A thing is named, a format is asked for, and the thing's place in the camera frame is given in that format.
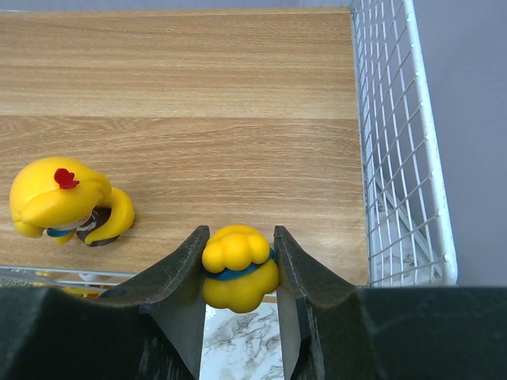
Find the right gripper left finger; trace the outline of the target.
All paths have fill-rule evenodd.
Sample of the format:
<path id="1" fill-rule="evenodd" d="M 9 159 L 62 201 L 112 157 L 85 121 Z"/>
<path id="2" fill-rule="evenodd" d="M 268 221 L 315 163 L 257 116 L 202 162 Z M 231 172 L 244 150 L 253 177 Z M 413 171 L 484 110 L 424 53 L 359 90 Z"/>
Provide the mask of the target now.
<path id="1" fill-rule="evenodd" d="M 197 227 L 173 253 L 98 298 L 2 289 L 2 378 L 198 378 L 209 236 Z"/>

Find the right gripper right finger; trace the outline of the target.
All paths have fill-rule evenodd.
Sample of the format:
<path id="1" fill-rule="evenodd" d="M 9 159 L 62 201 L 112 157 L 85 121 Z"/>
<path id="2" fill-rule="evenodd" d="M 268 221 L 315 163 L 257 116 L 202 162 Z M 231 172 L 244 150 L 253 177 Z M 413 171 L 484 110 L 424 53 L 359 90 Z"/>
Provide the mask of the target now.
<path id="1" fill-rule="evenodd" d="M 287 379 L 503 379 L 503 287 L 357 287 L 274 230 Z"/>

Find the yellow hair blue figure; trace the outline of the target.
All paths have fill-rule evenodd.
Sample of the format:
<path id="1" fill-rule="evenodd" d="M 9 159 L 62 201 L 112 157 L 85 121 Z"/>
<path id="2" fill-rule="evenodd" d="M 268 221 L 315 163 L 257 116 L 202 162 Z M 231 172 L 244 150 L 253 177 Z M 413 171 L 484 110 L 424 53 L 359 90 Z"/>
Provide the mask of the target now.
<path id="1" fill-rule="evenodd" d="M 257 309 L 279 286 L 276 255 L 265 236 L 247 225 L 217 230 L 202 253 L 204 301 L 237 314 Z"/>

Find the yellow hair girl figure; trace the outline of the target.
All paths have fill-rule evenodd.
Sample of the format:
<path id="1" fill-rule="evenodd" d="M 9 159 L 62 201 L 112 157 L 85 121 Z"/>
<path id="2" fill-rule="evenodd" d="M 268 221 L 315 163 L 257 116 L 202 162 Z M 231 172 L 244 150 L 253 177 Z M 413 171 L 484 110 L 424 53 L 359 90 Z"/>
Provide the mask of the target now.
<path id="1" fill-rule="evenodd" d="M 135 219 L 126 192 L 80 161 L 58 156 L 34 161 L 16 175 L 10 214 L 22 236 L 47 235 L 59 244 L 77 237 L 89 247 L 114 242 Z"/>

